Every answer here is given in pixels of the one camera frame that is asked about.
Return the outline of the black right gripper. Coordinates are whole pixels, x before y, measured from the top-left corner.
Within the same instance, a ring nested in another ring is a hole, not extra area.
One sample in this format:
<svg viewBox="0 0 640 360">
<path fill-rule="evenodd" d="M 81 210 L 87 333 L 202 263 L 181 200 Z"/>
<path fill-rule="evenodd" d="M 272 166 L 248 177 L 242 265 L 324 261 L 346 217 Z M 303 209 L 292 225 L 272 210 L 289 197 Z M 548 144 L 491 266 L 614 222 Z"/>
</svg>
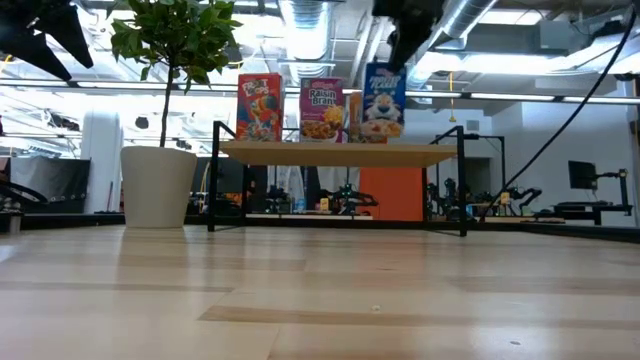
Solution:
<svg viewBox="0 0 640 360">
<path fill-rule="evenodd" d="M 425 25 L 431 27 L 443 15 L 444 0 L 374 0 L 372 15 L 388 17 L 395 24 L 387 44 L 389 67 L 398 72 L 425 41 Z"/>
</svg>

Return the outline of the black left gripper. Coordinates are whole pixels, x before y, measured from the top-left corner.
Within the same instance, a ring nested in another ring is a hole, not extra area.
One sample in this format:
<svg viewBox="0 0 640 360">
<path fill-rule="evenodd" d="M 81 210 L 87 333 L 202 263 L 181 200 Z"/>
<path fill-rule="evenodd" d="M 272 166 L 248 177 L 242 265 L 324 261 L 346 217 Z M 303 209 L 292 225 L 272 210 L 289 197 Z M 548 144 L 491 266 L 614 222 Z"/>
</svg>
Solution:
<svg viewBox="0 0 640 360">
<path fill-rule="evenodd" d="M 78 16 L 78 8 L 69 0 L 1 0 L 1 21 L 29 23 L 37 20 L 37 29 L 53 37 L 85 68 L 94 66 Z M 1 25 L 1 51 L 25 61 L 55 77 L 69 81 L 70 73 L 47 46 L 44 33 Z"/>
</svg>

